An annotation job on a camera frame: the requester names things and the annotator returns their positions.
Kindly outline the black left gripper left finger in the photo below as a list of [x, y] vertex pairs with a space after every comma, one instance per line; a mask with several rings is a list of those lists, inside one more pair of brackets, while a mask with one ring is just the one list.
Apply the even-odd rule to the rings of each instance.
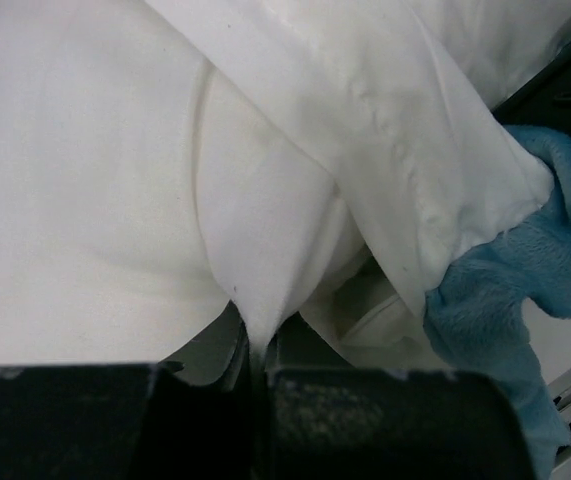
[[228, 305], [157, 363], [0, 366], [0, 479], [246, 479], [248, 338]]

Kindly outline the blue ruffled pillowcase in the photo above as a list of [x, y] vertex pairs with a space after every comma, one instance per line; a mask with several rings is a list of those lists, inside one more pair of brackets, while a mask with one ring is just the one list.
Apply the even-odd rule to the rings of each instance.
[[255, 367], [296, 312], [360, 364], [394, 336], [489, 376], [540, 479], [570, 432], [522, 319], [571, 318], [560, 164], [493, 108], [571, 41], [571, 1], [155, 1], [202, 56], [198, 224]]

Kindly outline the white pillow insert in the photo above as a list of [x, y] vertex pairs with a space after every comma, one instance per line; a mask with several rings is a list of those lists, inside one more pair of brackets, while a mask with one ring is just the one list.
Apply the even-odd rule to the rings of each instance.
[[0, 363], [256, 346], [368, 246], [424, 308], [408, 1], [0, 1]]

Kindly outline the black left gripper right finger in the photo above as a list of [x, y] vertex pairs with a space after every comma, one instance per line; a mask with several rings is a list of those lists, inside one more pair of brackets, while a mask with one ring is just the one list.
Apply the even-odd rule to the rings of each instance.
[[517, 418], [488, 378], [350, 365], [300, 316], [268, 347], [269, 479], [532, 479]]

